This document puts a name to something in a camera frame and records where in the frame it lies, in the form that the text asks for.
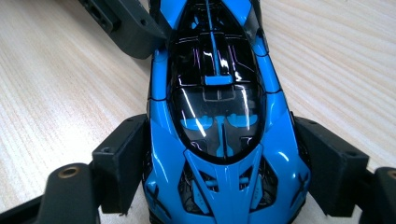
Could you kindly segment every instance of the black plastic arm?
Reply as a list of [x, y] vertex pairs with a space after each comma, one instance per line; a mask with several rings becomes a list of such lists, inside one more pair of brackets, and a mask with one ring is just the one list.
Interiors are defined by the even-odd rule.
[[371, 174], [369, 157], [320, 124], [294, 118], [297, 141], [312, 167], [309, 192], [326, 215], [350, 217], [355, 204], [360, 223], [396, 223], [396, 169]]
[[99, 205], [104, 213], [126, 214], [142, 178], [148, 140], [146, 114], [125, 120], [92, 153], [89, 165], [53, 171], [43, 196], [0, 214], [0, 223], [99, 223]]
[[126, 54], [146, 59], [167, 36], [138, 0], [79, 0]]

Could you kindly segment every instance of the toy car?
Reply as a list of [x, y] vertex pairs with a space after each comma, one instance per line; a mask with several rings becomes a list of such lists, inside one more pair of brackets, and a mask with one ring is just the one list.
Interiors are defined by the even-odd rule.
[[153, 55], [143, 184], [164, 223], [291, 222], [311, 173], [249, 1], [190, 1]]
[[[148, 113], [124, 121], [89, 166], [55, 171], [39, 222], [65, 210], [74, 222], [70, 198], [89, 208], [81, 223], [99, 204], [126, 213], [140, 180], [152, 223], [290, 223], [308, 188], [326, 213], [350, 212], [343, 199], [368, 158], [289, 112], [259, 1], [150, 1], [150, 18], [134, 1], [81, 3], [126, 53], [153, 53]], [[319, 183], [318, 173], [331, 178]], [[70, 185], [89, 192], [53, 194]]]

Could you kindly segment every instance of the blue toy car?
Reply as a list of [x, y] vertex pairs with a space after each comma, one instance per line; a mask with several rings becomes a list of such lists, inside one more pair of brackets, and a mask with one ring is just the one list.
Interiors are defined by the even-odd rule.
[[288, 223], [304, 204], [311, 173], [257, 7], [161, 2], [174, 32], [153, 54], [148, 99], [155, 223]]

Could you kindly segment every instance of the wooden table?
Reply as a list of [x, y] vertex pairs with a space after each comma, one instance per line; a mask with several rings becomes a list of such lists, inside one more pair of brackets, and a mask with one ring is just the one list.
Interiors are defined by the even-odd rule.
[[[262, 0], [271, 56], [298, 116], [396, 166], [396, 4]], [[0, 212], [43, 193], [47, 176], [91, 152], [124, 119], [145, 113], [150, 59], [122, 53], [75, 1], [0, 2]], [[325, 217], [308, 197], [295, 223]], [[128, 217], [149, 223], [139, 189]]]

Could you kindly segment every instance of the car windshield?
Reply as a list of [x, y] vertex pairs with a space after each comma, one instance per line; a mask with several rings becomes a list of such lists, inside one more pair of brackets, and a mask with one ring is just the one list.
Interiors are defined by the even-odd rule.
[[253, 84], [184, 87], [172, 93], [171, 108], [186, 147], [226, 159], [260, 141], [263, 99]]

